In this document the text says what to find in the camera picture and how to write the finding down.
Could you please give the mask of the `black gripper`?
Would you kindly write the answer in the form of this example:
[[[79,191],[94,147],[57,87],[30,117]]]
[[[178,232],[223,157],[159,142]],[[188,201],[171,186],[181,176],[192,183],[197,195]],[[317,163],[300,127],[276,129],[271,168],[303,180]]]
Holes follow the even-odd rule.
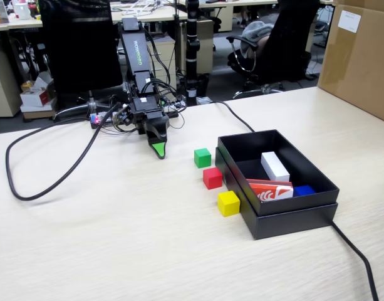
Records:
[[[164,159],[169,116],[161,108],[133,110],[132,113],[132,123],[139,132],[145,131],[149,146],[159,159]]]

